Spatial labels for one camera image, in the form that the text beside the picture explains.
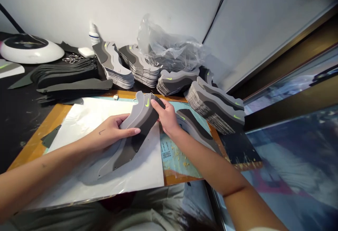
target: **black table surface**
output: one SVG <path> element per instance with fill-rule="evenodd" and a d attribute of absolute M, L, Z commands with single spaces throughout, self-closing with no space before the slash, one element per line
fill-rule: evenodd
<path fill-rule="evenodd" d="M 0 32 L 0 40 L 10 36 L 10 34 Z M 38 65 L 23 64 L 22 66 L 25 68 L 24 74 L 0 79 L 0 100 L 3 107 L 3 111 L 0 113 L 0 121 L 2 122 L 0 125 L 0 174 L 7 170 L 53 108 L 53 106 L 41 107 L 38 104 L 36 99 L 43 95 L 36 91 L 35 84 L 17 89 L 7 89 Z M 113 89 L 125 90 L 117 85 L 114 85 Z M 135 82 L 134 87 L 129 91 L 159 94 L 156 88 L 149 88 L 140 82 Z M 184 95 L 181 92 L 174 94 L 174 96 L 183 97 Z M 253 151 L 254 148 L 244 133 L 234 134 L 231 137 L 220 135 L 220 138 L 231 163 L 243 163 L 248 158 L 261 160 L 257 152 Z"/>

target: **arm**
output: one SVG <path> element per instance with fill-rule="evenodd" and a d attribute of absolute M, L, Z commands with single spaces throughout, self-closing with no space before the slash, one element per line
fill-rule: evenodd
<path fill-rule="evenodd" d="M 172 139 L 205 180 L 224 199 L 236 230 L 269 227 L 287 230 L 250 183 L 228 161 L 205 147 L 177 123 L 175 109 L 162 100 L 165 109 L 151 100 L 164 132 Z"/>
<path fill-rule="evenodd" d="M 0 175 L 0 223 L 21 210 L 87 156 L 121 138 L 136 135 L 138 128 L 120 130 L 129 114 L 111 116 L 82 139 Z"/>

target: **white round device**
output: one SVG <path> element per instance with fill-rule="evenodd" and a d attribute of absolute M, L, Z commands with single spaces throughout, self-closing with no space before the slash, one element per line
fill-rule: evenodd
<path fill-rule="evenodd" d="M 62 58 L 64 50 L 49 40 L 19 34 L 3 41 L 0 54 L 11 62 L 41 64 Z"/>

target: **white wall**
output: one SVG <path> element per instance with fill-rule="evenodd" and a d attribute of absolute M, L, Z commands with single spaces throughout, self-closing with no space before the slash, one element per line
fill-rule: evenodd
<path fill-rule="evenodd" d="M 229 90 L 336 2 L 224 0 L 205 42 L 216 57 L 206 63 L 214 81 Z"/>
<path fill-rule="evenodd" d="M 90 46 L 89 20 L 104 40 L 136 43 L 142 17 L 150 13 L 169 33 L 202 41 L 219 0 L 0 0 L 29 34 L 73 46 Z M 0 18 L 0 31 L 7 31 Z"/>
<path fill-rule="evenodd" d="M 0 12 L 0 31 L 11 34 L 19 33 L 2 12 Z"/>

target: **glass panel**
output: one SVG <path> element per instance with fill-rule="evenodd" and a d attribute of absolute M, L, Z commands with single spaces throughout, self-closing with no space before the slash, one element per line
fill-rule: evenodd
<path fill-rule="evenodd" d="M 245 114 L 249 115 L 259 111 L 336 74 L 338 74 L 338 47 L 318 56 L 292 74 L 246 100 L 244 102 Z"/>
<path fill-rule="evenodd" d="M 338 105 L 247 133 L 264 167 L 242 174 L 289 230 L 334 230 Z"/>

